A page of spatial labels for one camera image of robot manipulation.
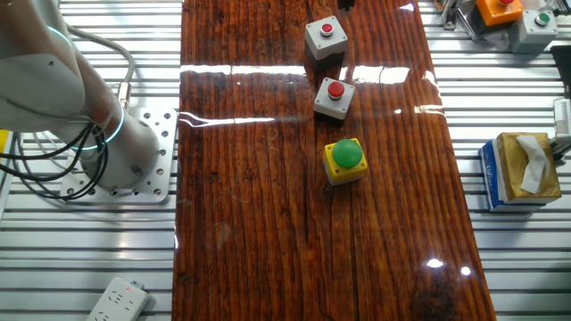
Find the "mounting plate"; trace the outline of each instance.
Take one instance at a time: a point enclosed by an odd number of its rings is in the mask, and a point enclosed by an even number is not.
[[[133,118],[143,121],[154,131],[159,140],[159,151],[165,151],[165,153],[159,154],[153,170],[133,188],[118,188],[109,191],[101,186],[96,186],[92,190],[95,191],[94,193],[89,193],[69,203],[87,205],[154,205],[168,200],[170,170],[178,122],[177,112],[173,109],[130,108],[129,113]],[[161,134],[164,131],[167,131],[169,135],[164,137]],[[71,164],[72,161],[73,159],[69,157],[68,164]],[[79,163],[78,170],[83,170]],[[68,174],[63,178],[61,194],[68,194],[68,191],[78,191],[88,181],[89,177],[85,174]]]

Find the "red button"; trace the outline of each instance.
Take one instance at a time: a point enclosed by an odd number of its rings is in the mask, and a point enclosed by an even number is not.
[[[326,24],[324,24],[323,26],[321,26],[321,31],[326,32],[326,33],[329,33],[329,32],[331,32],[331,31],[333,31],[333,26],[330,25],[330,24],[328,24],[328,23],[326,23]]]
[[[337,100],[343,96],[345,86],[343,86],[339,81],[334,81],[329,85],[327,91],[329,92],[329,98]]]

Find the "tissue box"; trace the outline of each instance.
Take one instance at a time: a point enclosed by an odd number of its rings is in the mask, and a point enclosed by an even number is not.
[[[548,174],[542,176],[539,190],[537,193],[529,193],[520,186],[524,180],[525,167],[529,160],[527,152],[519,144],[516,139],[518,136],[527,135],[534,136],[549,162],[544,170],[548,170]],[[546,133],[503,133],[496,139],[499,162],[503,176],[503,183],[506,190],[505,203],[541,203],[546,204],[553,202],[561,197],[561,189],[559,188],[559,179],[555,170],[555,162],[551,153],[550,140]]]
[[[545,204],[505,204],[501,200],[501,194],[505,194],[505,191],[501,191],[500,184],[498,181],[498,179],[501,177],[501,173],[497,171],[498,164],[496,162],[496,158],[494,155],[492,141],[486,143],[478,151],[478,154],[480,155],[480,164],[482,166],[482,172],[484,172],[486,205],[488,206],[489,211],[532,213],[545,205]]]

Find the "black cable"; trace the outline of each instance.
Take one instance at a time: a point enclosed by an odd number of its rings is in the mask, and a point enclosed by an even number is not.
[[[98,135],[95,135],[95,130],[99,130]],[[41,182],[37,182],[37,181],[33,181],[34,183],[36,183],[38,186],[40,186],[44,192],[38,191],[36,189],[34,189],[28,182],[26,182],[25,179],[23,179],[21,177],[21,182],[34,194],[46,198],[46,199],[53,199],[53,200],[61,200],[61,201],[71,201],[71,200],[77,200],[83,196],[85,196],[86,194],[88,194],[93,187],[95,187],[99,181],[101,180],[101,177],[103,176],[103,173],[105,172],[106,168],[107,168],[107,161],[109,159],[109,150],[107,149],[107,144],[105,143],[105,136],[103,135],[103,131],[100,130],[99,127],[96,127],[93,129],[94,133],[94,139],[95,139],[95,143],[97,145],[97,153],[100,154],[98,161],[97,161],[97,171],[94,175],[93,178],[91,178],[89,180],[89,182],[79,191],[69,194],[69,195],[60,195],[58,193],[55,193],[51,190],[49,190],[48,188],[46,188]],[[23,152],[23,150],[21,149],[21,142],[20,140],[18,140],[18,146],[20,148],[20,153]],[[26,170],[28,171],[28,173],[30,174],[30,169],[28,166],[28,163],[24,160],[22,162],[24,164],[24,167],[26,168]]]
[[[71,143],[65,145],[63,148],[55,151],[55,152],[50,152],[47,154],[42,154],[42,155],[35,155],[35,156],[23,156],[23,155],[14,155],[14,154],[5,154],[5,153],[0,153],[0,158],[5,158],[7,160],[18,160],[18,161],[39,161],[39,160],[46,160],[49,159],[51,157],[57,156],[63,152],[67,152],[71,147],[75,146],[75,144],[77,144],[79,142],[79,140],[85,136],[86,133],[88,133],[87,131],[89,130],[89,128],[85,128],[81,134],[79,134],[77,137],[75,137],[75,139],[73,139],[73,141],[71,141]]]
[[[96,124],[92,124],[88,128],[89,131],[87,132],[86,135],[84,135],[83,139],[81,140],[81,143],[79,144],[79,147],[78,147],[79,150],[83,149],[83,147],[85,146],[85,144],[87,142],[87,139],[89,138],[89,132],[95,127],[96,127]],[[59,174],[56,174],[56,175],[53,175],[50,177],[36,177],[36,176],[32,176],[30,174],[24,174],[17,169],[10,169],[10,167],[5,166],[5,165],[0,165],[0,169],[5,171],[8,174],[11,174],[15,177],[18,177],[18,178],[25,178],[25,179],[28,179],[28,180],[34,181],[34,182],[51,182],[51,181],[54,181],[58,178],[62,178],[64,176],[68,175],[69,173],[71,173],[72,170],[75,169],[75,166],[78,164],[80,154],[81,154],[80,152],[76,152],[75,157],[73,158],[73,162],[71,163],[71,165],[67,169],[65,169],[63,172],[61,172]]]

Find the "green button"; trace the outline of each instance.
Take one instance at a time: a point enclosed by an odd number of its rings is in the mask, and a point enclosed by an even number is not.
[[[340,140],[333,147],[333,161],[343,168],[354,168],[362,158],[363,150],[351,139]]]
[[[550,16],[548,16],[545,13],[540,13],[539,14],[539,20],[543,21],[543,22],[549,22],[550,21]]]

